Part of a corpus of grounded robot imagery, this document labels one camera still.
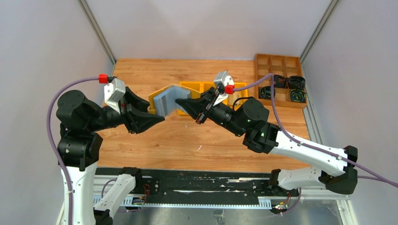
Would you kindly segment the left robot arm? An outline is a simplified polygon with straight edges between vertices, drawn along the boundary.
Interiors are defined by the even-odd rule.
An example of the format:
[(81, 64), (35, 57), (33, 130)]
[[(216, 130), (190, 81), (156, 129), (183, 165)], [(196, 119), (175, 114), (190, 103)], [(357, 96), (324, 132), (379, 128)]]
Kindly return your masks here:
[(79, 90), (67, 91), (58, 99), (56, 116), (61, 122), (61, 139), (55, 152), (64, 181), (63, 219), (69, 225), (111, 225), (125, 197), (144, 187), (141, 170), (124, 167), (100, 202), (93, 202), (94, 177), (103, 142), (99, 131), (124, 125), (129, 133), (140, 134), (164, 121), (164, 117), (149, 113), (149, 102), (130, 89), (117, 104), (119, 111), (100, 107)]

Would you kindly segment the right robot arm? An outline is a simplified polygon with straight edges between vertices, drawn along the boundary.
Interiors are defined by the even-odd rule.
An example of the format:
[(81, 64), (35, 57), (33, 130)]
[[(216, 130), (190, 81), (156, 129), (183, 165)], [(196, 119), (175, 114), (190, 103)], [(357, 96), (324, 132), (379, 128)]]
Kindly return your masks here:
[(243, 137), (243, 145), (256, 153), (272, 153), (307, 163), (296, 170), (274, 169), (265, 187), (275, 195), (302, 188), (318, 187), (350, 195), (358, 183), (354, 163), (358, 150), (353, 146), (332, 148), (317, 144), (269, 123), (269, 110), (255, 98), (248, 98), (239, 108), (216, 103), (216, 89), (210, 88), (199, 98), (179, 98), (176, 103), (196, 123), (211, 120), (235, 136)]

